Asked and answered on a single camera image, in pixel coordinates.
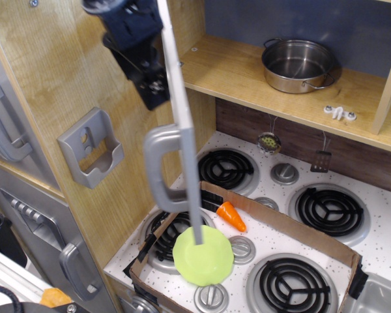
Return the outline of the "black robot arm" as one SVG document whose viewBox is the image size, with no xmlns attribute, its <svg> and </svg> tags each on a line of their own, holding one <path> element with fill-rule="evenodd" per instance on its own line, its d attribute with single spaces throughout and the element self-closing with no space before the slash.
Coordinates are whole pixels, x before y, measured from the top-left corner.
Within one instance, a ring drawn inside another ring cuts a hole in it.
<svg viewBox="0 0 391 313">
<path fill-rule="evenodd" d="M 156 1 L 82 1 L 81 5 L 102 22 L 106 30 L 103 45 L 134 84 L 147 109 L 170 100 L 166 69 L 154 47 L 163 29 Z"/>
</svg>

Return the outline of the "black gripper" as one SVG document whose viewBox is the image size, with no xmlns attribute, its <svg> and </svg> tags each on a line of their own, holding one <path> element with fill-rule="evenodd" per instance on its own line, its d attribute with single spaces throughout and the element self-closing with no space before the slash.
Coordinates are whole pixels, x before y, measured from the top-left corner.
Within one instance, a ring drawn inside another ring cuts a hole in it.
<svg viewBox="0 0 391 313">
<path fill-rule="evenodd" d="M 154 110 L 169 101 L 166 70 L 153 46 L 163 29 L 156 1 L 98 1 L 97 14 L 106 28 L 104 46 L 134 82 L 146 108 Z"/>
</svg>

